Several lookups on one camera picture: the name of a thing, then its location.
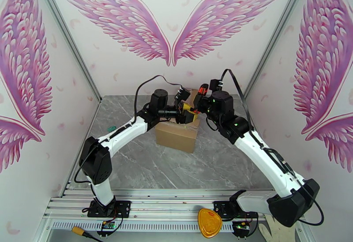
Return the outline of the orange rounded plastic case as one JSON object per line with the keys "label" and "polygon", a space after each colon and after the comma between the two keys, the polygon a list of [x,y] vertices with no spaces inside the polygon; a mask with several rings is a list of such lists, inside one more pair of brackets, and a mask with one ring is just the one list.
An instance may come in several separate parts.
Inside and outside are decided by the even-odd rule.
{"label": "orange rounded plastic case", "polygon": [[198,226],[203,237],[213,238],[222,228],[222,219],[215,211],[202,208],[198,212]]}

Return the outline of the white work glove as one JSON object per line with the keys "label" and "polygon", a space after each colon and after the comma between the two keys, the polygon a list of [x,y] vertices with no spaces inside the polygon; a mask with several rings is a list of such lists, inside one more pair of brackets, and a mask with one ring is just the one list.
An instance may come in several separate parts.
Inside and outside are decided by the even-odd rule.
{"label": "white work glove", "polygon": [[273,216],[265,214],[265,219],[269,229],[262,223],[258,228],[266,242],[296,242],[295,226],[285,227],[279,223]]}

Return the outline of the aluminium corner post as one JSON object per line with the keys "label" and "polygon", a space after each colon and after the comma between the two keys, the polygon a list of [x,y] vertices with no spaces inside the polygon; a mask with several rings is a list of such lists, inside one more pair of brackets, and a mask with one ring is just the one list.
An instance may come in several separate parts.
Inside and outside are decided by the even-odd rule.
{"label": "aluminium corner post", "polygon": [[57,5],[55,0],[45,0],[49,10],[52,13],[52,16],[57,24],[57,26],[60,29],[61,34],[63,35],[64,40],[66,41],[74,59],[76,60],[79,68],[81,69],[81,72],[83,73],[86,81],[88,82],[95,98],[99,103],[102,102],[102,96],[85,64],[85,61],[80,53],[80,50],[69,30],[68,25],[66,24],[64,17],[59,9],[59,6]]}
{"label": "aluminium corner post", "polygon": [[281,13],[281,15],[279,17],[278,23],[276,24],[276,27],[275,27],[275,29],[269,39],[269,42],[268,42],[267,46],[265,47],[264,52],[262,53],[260,61],[258,62],[257,66],[256,66],[256,68],[255,68],[255,70],[249,80],[249,83],[245,89],[245,92],[244,92],[245,98],[247,98],[250,95],[254,85],[256,84],[257,80],[259,79],[260,74],[262,73],[262,70],[263,70],[264,66],[266,65],[266,62],[267,62],[270,54],[272,53],[272,50],[276,46],[278,39],[280,38],[281,34],[285,30],[285,25],[288,22],[292,12],[294,11],[294,8],[295,8],[297,2],[298,2],[298,0],[288,0],[287,1],[286,5],[283,9],[283,12]]}

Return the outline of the aluminium rail frame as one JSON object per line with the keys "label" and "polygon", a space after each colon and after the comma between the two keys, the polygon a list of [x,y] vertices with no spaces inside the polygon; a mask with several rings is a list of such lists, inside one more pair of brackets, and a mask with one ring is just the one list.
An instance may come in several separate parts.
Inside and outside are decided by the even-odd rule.
{"label": "aluminium rail frame", "polygon": [[[229,201],[235,190],[226,189],[121,189],[115,190],[117,201],[131,201],[128,218],[91,218],[83,209],[89,207],[93,195],[88,189],[67,189],[62,197],[53,197],[44,212],[48,230],[71,230],[74,226],[86,231],[101,231],[108,235],[122,232],[184,232],[198,233],[198,212],[202,208],[214,211],[214,201]],[[221,232],[232,232],[233,221],[247,221],[251,226],[265,220],[262,213],[253,220],[224,221]],[[115,220],[116,229],[102,231],[103,221]]]}

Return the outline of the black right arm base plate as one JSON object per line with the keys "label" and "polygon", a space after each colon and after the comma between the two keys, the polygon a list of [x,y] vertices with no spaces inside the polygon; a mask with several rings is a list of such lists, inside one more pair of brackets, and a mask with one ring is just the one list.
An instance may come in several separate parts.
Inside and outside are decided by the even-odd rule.
{"label": "black right arm base plate", "polygon": [[223,221],[232,221],[236,219],[253,220],[258,218],[257,212],[243,211],[235,201],[214,201],[214,211]]}

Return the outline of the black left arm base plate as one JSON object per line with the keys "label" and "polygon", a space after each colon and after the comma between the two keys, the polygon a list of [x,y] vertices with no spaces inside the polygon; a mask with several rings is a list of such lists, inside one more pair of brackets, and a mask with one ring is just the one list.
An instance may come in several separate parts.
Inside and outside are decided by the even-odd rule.
{"label": "black left arm base plate", "polygon": [[98,200],[91,201],[86,209],[87,216],[91,218],[128,218],[131,209],[131,201],[117,201],[113,199],[106,206],[102,205]]}

